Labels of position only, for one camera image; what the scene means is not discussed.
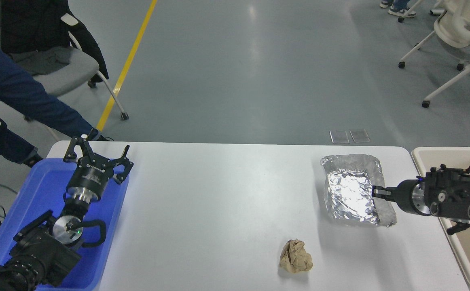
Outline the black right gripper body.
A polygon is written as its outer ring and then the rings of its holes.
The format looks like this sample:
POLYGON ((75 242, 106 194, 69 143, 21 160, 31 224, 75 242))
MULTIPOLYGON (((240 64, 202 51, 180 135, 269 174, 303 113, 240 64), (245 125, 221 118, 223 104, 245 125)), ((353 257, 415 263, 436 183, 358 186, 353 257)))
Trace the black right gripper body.
POLYGON ((419 180, 404 180, 396 188, 396 203, 406 213, 419 214, 413 201, 414 188, 418 184, 419 180))

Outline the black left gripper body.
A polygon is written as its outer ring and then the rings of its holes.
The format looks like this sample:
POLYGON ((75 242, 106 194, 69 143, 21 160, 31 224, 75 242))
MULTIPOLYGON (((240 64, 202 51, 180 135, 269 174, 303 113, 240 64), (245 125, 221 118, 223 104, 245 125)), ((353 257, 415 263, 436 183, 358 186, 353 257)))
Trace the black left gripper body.
POLYGON ((94 198, 101 198, 113 176, 113 168, 111 161, 104 157, 79 158, 77 168, 66 186, 66 193, 91 192, 94 198))

